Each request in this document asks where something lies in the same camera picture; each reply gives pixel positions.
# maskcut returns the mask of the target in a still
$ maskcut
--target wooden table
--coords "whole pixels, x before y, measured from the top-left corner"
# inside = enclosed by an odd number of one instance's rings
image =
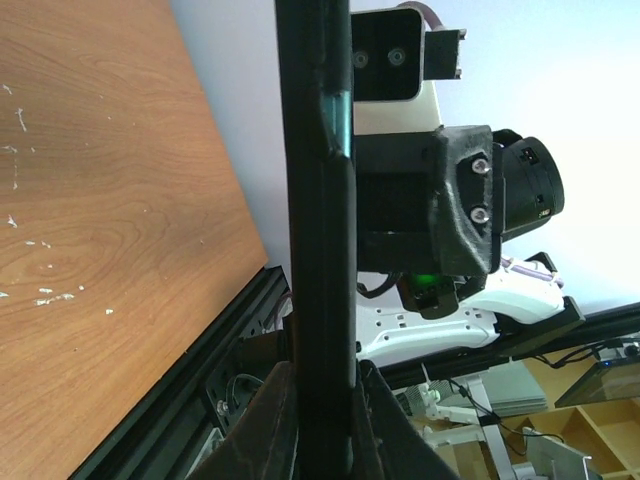
[[[0,478],[65,478],[266,256],[168,2],[0,38]]]

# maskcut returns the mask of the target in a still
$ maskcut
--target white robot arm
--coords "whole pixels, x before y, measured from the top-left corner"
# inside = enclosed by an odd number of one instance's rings
[[[531,325],[560,313],[561,287],[560,276],[540,262],[503,259],[499,270],[487,276],[483,290],[438,320],[425,320],[401,307],[357,305],[358,358],[380,368],[453,348],[484,347],[500,337],[496,314]]]

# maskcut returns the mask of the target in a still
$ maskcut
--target monitor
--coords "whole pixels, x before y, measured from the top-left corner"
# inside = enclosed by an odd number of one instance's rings
[[[640,397],[640,357],[604,360],[593,365],[555,403],[556,408]]]

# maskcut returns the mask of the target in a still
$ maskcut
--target black vertical bar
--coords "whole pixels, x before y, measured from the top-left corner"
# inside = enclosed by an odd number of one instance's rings
[[[353,462],[356,196],[348,0],[276,0],[301,478]]]

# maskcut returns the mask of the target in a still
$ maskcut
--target bolt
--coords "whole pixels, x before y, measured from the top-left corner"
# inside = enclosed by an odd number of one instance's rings
[[[484,158],[476,158],[471,163],[471,170],[478,175],[486,175],[491,171],[491,165]]]
[[[471,221],[479,225],[489,221],[489,213],[482,207],[476,207],[471,210]]]
[[[216,404],[216,411],[218,412],[218,415],[225,417],[229,414],[229,405],[227,405],[227,402],[224,400],[218,400],[218,403]]]

